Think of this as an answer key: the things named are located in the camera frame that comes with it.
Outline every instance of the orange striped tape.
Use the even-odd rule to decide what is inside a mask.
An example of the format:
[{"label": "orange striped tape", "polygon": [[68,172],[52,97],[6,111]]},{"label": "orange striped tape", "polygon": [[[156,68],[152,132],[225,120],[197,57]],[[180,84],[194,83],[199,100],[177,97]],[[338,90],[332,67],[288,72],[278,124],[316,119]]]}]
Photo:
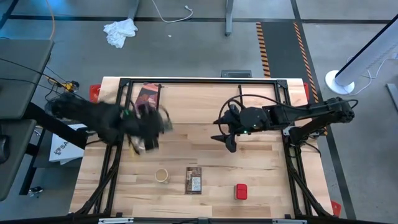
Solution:
[{"label": "orange striped tape", "polygon": [[303,43],[303,40],[301,38],[300,29],[299,29],[299,26],[297,25],[296,22],[293,22],[293,25],[294,25],[294,30],[296,31],[298,45],[300,47],[301,54],[303,56],[305,70],[307,71],[307,76],[308,76],[308,79],[310,80],[310,86],[311,86],[311,90],[312,90],[312,93],[313,93],[313,98],[314,98],[315,102],[318,103],[319,102],[318,93],[317,93],[317,89],[315,88],[315,84],[314,84],[314,81],[313,81],[313,78],[312,78],[311,68],[310,68],[310,66],[308,64],[307,54],[305,53],[304,43]]},{"label": "orange striped tape", "polygon": [[256,23],[256,28],[257,28],[257,38],[259,39],[259,45],[260,45],[262,71],[264,72],[264,77],[270,78],[271,77],[271,73],[269,71],[266,43],[264,42],[264,36],[262,34],[262,28],[261,28],[261,23],[260,22]]}]

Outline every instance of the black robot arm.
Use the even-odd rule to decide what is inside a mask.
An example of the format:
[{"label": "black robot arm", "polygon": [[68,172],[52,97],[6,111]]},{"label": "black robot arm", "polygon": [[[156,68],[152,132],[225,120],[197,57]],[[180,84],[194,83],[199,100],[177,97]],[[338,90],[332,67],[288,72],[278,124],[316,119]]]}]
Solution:
[{"label": "black robot arm", "polygon": [[218,125],[227,124],[229,134],[221,131],[222,135],[211,137],[214,140],[225,142],[230,152],[236,152],[235,135],[283,130],[290,127],[294,121],[314,118],[302,127],[290,127],[290,143],[300,145],[308,139],[310,134],[323,129],[323,127],[331,123],[349,123],[354,118],[354,112],[349,102],[356,100],[343,100],[340,97],[336,97],[322,103],[297,107],[279,103],[278,105],[263,106],[261,108],[246,108],[236,100],[232,101],[240,106],[240,110],[237,106],[227,102],[229,109],[224,113],[224,116],[214,121],[214,124]]}]

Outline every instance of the wooden tabletop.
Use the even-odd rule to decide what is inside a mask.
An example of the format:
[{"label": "wooden tabletop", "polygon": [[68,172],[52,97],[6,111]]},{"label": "wooden tabletop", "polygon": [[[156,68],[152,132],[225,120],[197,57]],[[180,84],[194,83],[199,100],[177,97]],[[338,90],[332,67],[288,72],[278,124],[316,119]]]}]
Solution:
[{"label": "wooden tabletop", "polygon": [[[104,77],[100,100],[115,102],[119,79]],[[287,79],[287,83],[292,105],[307,104],[302,80]],[[141,86],[139,83],[134,84],[133,101]],[[242,85],[242,92],[275,99],[274,87],[271,85]],[[133,157],[128,145],[123,145],[112,213],[123,212],[125,217],[163,218],[293,216],[280,131],[241,135],[236,138],[238,150],[235,153],[230,153],[221,142],[210,139],[210,136],[220,134],[217,125],[212,122],[217,119],[222,104],[237,94],[237,84],[162,83],[160,104],[169,111],[174,130],[160,136],[159,150],[141,156]],[[260,98],[248,97],[243,101],[245,106],[274,104]],[[297,122],[296,125],[306,122],[308,120]],[[101,142],[86,147],[71,212],[83,206],[97,188],[105,147]],[[331,213],[320,155],[308,146],[302,147],[301,155],[308,188],[325,210]],[[201,195],[185,194],[187,167],[201,167]],[[158,169],[167,169],[169,184],[160,184],[155,180],[154,174]],[[236,184],[248,186],[247,200],[234,199]],[[300,208],[305,212],[298,186],[297,194]],[[102,209],[107,195],[108,189],[104,191]]]}]

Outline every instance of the white cable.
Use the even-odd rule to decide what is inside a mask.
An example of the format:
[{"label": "white cable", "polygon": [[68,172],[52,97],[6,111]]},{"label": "white cable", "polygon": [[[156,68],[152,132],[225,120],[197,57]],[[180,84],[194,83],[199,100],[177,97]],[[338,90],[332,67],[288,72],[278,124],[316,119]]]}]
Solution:
[{"label": "white cable", "polygon": [[369,71],[369,69],[367,69],[369,76],[366,76],[366,75],[361,75],[361,76],[366,77],[366,78],[369,78],[369,83],[368,83],[366,86],[364,86],[362,89],[360,89],[358,92],[356,92],[356,93],[348,93],[347,91],[346,91],[346,92],[347,92],[349,95],[351,95],[351,96],[355,96],[355,95],[361,93],[362,90],[364,90],[365,88],[367,88],[367,87],[372,83],[372,79],[376,79],[376,78],[379,76],[379,72],[380,72],[380,70],[381,70],[381,67],[384,65],[384,62],[386,62],[386,60],[389,60],[389,59],[397,60],[398,58],[386,58],[386,59],[384,59],[383,62],[380,64],[380,66],[379,66],[379,68],[378,68],[378,70],[377,70],[377,72],[376,72],[376,76],[375,76],[375,77],[372,77],[372,76],[371,76],[371,72]]},{"label": "white cable", "polygon": [[191,14],[189,15],[189,16],[187,16],[187,17],[185,17],[185,18],[183,18],[183,19],[177,19],[176,21],[166,21],[166,20],[164,20],[163,19],[163,17],[162,17],[162,15],[160,14],[160,11],[159,11],[159,9],[157,8],[157,6],[156,6],[156,3],[155,3],[155,1],[154,0],[152,0],[152,2],[154,3],[154,6],[155,6],[155,8],[156,8],[156,11],[157,11],[157,13],[159,14],[159,16],[160,16],[160,19],[163,21],[163,22],[166,22],[166,23],[173,23],[173,22],[180,22],[180,21],[184,21],[184,20],[186,20],[186,19],[189,19],[189,18],[191,18],[192,17],[192,15],[193,15],[193,10],[192,9],[190,9],[188,6],[185,6],[184,8],[186,9],[186,10],[189,10],[190,12],[191,12]]}]

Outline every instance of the red cube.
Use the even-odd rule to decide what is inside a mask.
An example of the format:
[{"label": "red cube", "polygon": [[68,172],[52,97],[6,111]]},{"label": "red cube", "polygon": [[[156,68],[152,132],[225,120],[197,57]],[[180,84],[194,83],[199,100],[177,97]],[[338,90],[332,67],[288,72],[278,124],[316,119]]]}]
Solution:
[{"label": "red cube", "polygon": [[236,200],[248,199],[248,186],[246,184],[235,185],[235,199]]}]

